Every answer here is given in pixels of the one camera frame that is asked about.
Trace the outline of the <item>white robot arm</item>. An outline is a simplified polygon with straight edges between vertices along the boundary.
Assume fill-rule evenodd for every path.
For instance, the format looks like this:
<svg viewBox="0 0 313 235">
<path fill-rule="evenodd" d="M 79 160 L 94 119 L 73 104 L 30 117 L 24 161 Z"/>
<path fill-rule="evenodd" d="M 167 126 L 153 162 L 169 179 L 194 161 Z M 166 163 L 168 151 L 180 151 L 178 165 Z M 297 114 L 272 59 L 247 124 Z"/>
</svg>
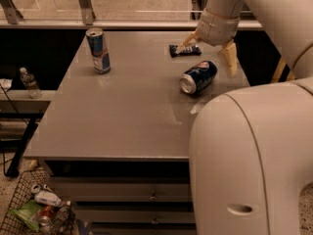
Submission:
<svg viewBox="0 0 313 235">
<path fill-rule="evenodd" d="M 301 235 L 301 191 L 313 181 L 313 0 L 207 0 L 194 33 L 236 34 L 249 7 L 294 80 L 224 93 L 198 113 L 189 143 L 198 235 Z"/>
</svg>

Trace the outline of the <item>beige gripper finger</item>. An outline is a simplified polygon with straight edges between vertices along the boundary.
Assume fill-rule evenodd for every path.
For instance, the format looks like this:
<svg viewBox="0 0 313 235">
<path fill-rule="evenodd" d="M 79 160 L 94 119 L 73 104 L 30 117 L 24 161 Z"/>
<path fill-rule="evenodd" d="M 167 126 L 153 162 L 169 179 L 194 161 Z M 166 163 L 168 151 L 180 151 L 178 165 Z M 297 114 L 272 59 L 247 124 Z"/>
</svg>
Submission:
<svg viewBox="0 0 313 235">
<path fill-rule="evenodd" d="M 201 38 L 198 34 L 198 32 L 195 30 L 192 33 L 190 33 L 177 47 L 175 53 L 180 54 L 183 52 L 186 48 L 190 46 L 194 46 L 201 42 Z"/>
<path fill-rule="evenodd" d="M 228 43 L 224 44 L 222 46 L 220 54 L 226 62 L 228 74 L 231 77 L 234 77 L 238 71 L 236 43 L 231 40 Z"/>
</svg>

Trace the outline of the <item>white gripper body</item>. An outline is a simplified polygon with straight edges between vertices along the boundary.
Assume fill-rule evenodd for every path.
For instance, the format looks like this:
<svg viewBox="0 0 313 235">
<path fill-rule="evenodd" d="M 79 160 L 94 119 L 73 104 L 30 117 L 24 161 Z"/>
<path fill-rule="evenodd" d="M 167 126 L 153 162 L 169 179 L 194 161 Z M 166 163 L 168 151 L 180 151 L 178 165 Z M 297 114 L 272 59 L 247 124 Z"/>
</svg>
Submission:
<svg viewBox="0 0 313 235">
<path fill-rule="evenodd" d="M 197 25 L 197 39 L 211 46 L 227 44 L 235 37 L 239 22 L 239 16 L 225 17 L 205 9 Z"/>
</svg>

